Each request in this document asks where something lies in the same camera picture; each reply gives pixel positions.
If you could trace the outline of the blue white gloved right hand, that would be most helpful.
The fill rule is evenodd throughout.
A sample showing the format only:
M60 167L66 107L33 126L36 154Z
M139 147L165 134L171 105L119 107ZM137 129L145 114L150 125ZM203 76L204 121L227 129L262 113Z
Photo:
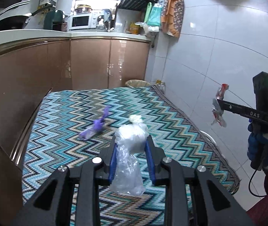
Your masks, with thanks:
M255 127L256 125L251 122L247 128L250 132L247 156L252 169L268 171L268 133L255 131Z

